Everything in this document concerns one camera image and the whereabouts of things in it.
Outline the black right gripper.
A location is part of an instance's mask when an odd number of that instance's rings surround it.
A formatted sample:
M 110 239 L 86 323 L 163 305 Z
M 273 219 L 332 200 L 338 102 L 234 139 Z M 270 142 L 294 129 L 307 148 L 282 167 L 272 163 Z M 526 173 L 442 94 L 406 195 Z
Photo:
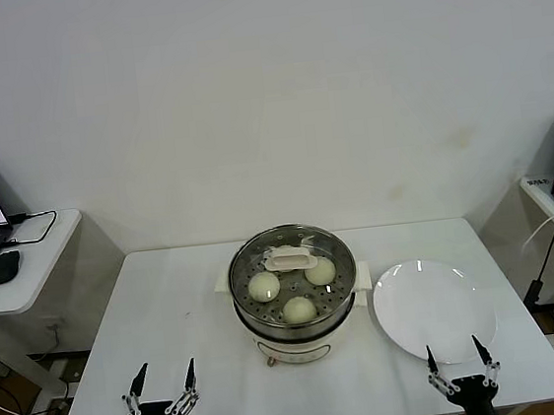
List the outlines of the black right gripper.
M 448 401 L 460 406 L 465 411 L 465 415 L 498 415 L 493 406 L 493 399 L 498 393 L 499 362 L 492 358 L 486 346 L 482 345 L 476 335 L 472 334 L 471 338 L 480 360 L 485 365 L 485 374 L 450 381 L 440 374 L 439 366 L 430 346 L 427 345 L 428 383 L 439 393 L 447 394 Z

